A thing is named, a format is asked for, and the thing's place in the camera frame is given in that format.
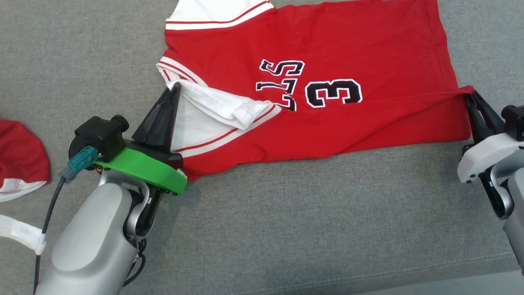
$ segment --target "teal connector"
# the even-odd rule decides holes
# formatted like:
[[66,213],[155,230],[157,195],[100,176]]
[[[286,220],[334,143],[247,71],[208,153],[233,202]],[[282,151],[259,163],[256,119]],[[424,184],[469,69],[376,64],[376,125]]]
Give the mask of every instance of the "teal connector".
[[86,169],[93,165],[98,160],[98,153],[96,149],[90,145],[86,146],[76,156],[69,160],[67,166],[75,173]]

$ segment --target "jersey hem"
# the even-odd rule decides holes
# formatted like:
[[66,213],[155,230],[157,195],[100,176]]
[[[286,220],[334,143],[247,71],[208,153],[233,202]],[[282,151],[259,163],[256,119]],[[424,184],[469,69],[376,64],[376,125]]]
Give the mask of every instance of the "jersey hem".
[[174,80],[185,79],[200,85],[207,86],[204,80],[202,80],[202,78],[200,78],[197,74],[195,74],[183,64],[167,56],[162,56],[162,58],[158,61],[157,69],[166,81],[166,84]]
[[166,30],[194,30],[211,28],[228,28],[241,24],[261,13],[274,9],[268,0],[262,0],[248,6],[230,19],[166,19]]
[[16,199],[30,192],[36,191],[47,183],[47,181],[35,181],[26,183],[17,178],[6,178],[0,187],[0,202]]

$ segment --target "gray fabric surface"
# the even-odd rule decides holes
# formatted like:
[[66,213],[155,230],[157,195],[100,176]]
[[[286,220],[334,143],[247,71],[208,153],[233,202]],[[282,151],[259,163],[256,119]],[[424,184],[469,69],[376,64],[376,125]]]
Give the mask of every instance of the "gray fabric surface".
[[[119,113],[130,130],[138,126],[163,90],[154,65],[175,4],[0,2],[0,118],[41,138],[53,174],[51,185],[0,203],[0,214],[42,225],[72,132],[90,116]],[[498,112],[522,104],[524,2],[439,4],[459,83],[474,85]],[[144,272],[122,294],[348,294],[517,269],[481,186],[457,179],[463,144],[253,164],[205,177],[184,196],[165,198]],[[62,190],[42,272],[96,184],[95,173],[83,173]],[[34,253],[0,239],[2,294],[29,294],[33,267]]]

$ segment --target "red jersey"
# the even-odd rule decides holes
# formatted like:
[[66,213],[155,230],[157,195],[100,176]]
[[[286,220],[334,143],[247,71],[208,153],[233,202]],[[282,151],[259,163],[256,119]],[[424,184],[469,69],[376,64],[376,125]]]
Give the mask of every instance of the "red jersey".
[[194,112],[179,109],[172,149],[190,179],[238,164],[471,135],[463,94],[473,88],[457,85],[436,0],[279,9],[261,0],[180,0],[166,43],[157,67],[168,85],[186,79],[260,104],[247,124],[226,128],[198,115],[189,126]]

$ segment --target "folded fabric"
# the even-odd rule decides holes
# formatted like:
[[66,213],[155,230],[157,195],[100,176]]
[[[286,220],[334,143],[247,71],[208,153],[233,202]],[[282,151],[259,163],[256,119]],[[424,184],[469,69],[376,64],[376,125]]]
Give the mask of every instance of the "folded fabric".
[[49,159],[40,140],[17,121],[0,120],[0,202],[49,182]]
[[177,119],[173,129],[173,151],[199,150],[209,144],[219,144],[248,132],[261,123],[267,113],[278,113],[280,108],[270,101],[257,101],[193,81],[174,80],[167,84],[182,85]]

